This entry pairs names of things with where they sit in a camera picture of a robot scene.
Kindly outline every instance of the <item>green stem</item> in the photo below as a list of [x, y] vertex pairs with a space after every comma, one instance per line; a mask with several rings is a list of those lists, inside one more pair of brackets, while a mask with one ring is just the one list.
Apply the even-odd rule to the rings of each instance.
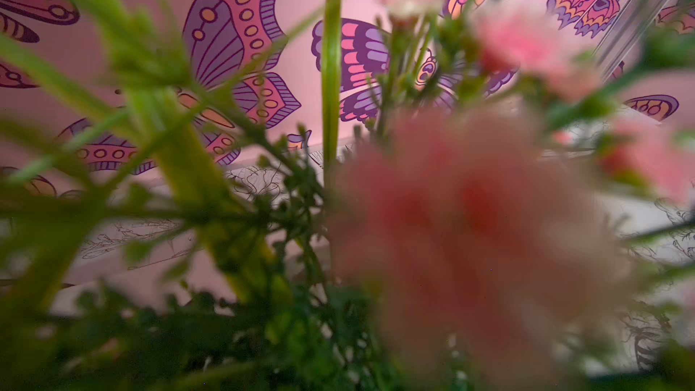
[[646, 243], [648, 241], [656, 239], [657, 237], [671, 234], [672, 232], [677, 232], [686, 228], [695, 228], [695, 219], [688, 222], [680, 223], [678, 225], [657, 228], [656, 230], [651, 230], [638, 235], [626, 237], [624, 240], [628, 243]]
[[341, 64], [343, 62], [341, 0], [326, 0], [321, 45], [321, 92], [323, 111], [323, 163], [329, 171], [338, 152]]
[[183, 378], [178, 379], [173, 385], [174, 390], [184, 391], [184, 390], [194, 390], [201, 387], [210, 387], [207, 382], [209, 381], [221, 381], [226, 378], [233, 378], [258, 368], [257, 362], [239, 362], [229, 365], [221, 365], [220, 367], [209, 368], [205, 371], [199, 371], [197, 373], [189, 374]]

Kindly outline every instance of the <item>green leaf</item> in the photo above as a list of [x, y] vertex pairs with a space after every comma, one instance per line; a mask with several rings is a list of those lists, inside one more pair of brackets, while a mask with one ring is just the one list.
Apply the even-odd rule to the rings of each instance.
[[330, 169], [338, 152], [338, 117], [340, 110], [341, 64], [341, 0], [326, 0], [321, 45], [321, 90], [323, 96], [323, 161]]

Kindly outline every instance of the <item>thin green stem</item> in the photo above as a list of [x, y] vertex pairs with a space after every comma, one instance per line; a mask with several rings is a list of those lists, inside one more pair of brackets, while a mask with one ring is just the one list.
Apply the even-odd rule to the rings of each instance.
[[687, 221], [684, 223], [680, 223], [678, 225], [672, 225], [672, 226], [666, 226], [662, 228], [656, 228], [656, 230], [651, 230], [647, 232], [643, 232], [638, 235], [630, 236], [630, 237], [625, 237], [623, 240], [625, 240], [628, 243], [634, 244], [634, 243], [646, 243], [648, 241], [652, 241], [656, 239], [657, 237], [661, 237], [663, 235], [671, 234], [672, 232], [678, 232], [687, 228], [695, 228], [695, 219], [691, 221]]
[[185, 391], [195, 390], [200, 387], [208, 387], [209, 381], [221, 381], [225, 378], [232, 378], [249, 373], [261, 365], [258, 362], [238, 362], [220, 367], [209, 368], [205, 371], [188, 374], [174, 382], [174, 390]]

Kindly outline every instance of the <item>illustrated wall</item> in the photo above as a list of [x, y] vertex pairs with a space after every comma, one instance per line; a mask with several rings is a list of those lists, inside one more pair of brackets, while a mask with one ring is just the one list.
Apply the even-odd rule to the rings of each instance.
[[[156, 0], [125, 0], [131, 6], [156, 8]], [[170, 0], [191, 66], [199, 83], [212, 89], [230, 74], [283, 36], [323, 0]], [[445, 0], [442, 15], [458, 15], [467, 0]], [[474, 0], [484, 6], [485, 0]], [[573, 42], [593, 48], [605, 35], [627, 0], [518, 0], [545, 9], [557, 19], [558, 30]], [[124, 104], [117, 88], [97, 85], [104, 76], [102, 56], [87, 16], [67, 0], [0, 0], [4, 31], [17, 42], [26, 43], [39, 54], [59, 65], [65, 73], [81, 80], [111, 105]], [[343, 86], [341, 99], [341, 138], [349, 138], [355, 124], [364, 123], [377, 113], [367, 91], [367, 79], [387, 69], [388, 54], [382, 34], [373, 25], [381, 9], [374, 0], [343, 0]], [[233, 89], [240, 106], [252, 121], [262, 121], [273, 137], [289, 134], [292, 146], [307, 144], [298, 135], [303, 123], [312, 133], [309, 144], [321, 140], [320, 125], [320, 42], [323, 24], [317, 22], [281, 52], [271, 56]], [[437, 67], [431, 51], [418, 75], [424, 84]], [[460, 75], [441, 81], [443, 91], [437, 103], [451, 106], [451, 89]], [[488, 92], [503, 88], [513, 73], [492, 76]], [[187, 91], [178, 100], [187, 108], [197, 103]], [[48, 136], [70, 139], [90, 127], [89, 121], [57, 104], [31, 82], [21, 70], [0, 64], [0, 109], [5, 115], [38, 123]], [[204, 127], [212, 123], [215, 132]], [[253, 149], [230, 151], [234, 125], [209, 109], [194, 121], [200, 139], [222, 167], [256, 157]], [[108, 176], [137, 151], [118, 136], [104, 135], [84, 146], [78, 155], [98, 175]], [[0, 144], [2, 166], [21, 167], [28, 155], [6, 143]], [[152, 161], [145, 161], [133, 174], [156, 178]], [[59, 189], [60, 179], [51, 179]]]
[[[654, 21], [655, 26], [673, 30], [679, 35], [695, 31], [695, 3], [684, 0], [668, 0]], [[620, 74], [639, 60], [639, 48], [633, 48], [615, 70]], [[692, 127], [695, 121], [695, 103], [691, 71], [667, 71], [648, 76], [621, 93], [631, 108], [673, 127]]]

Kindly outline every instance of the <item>metal pole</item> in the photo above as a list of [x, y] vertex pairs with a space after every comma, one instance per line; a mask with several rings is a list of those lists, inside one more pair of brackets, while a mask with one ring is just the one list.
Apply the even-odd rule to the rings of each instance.
[[654, 18], [667, 0], [629, 0], [615, 23], [596, 47], [594, 55], [603, 79], [625, 58], [639, 42], [641, 35], [653, 24]]

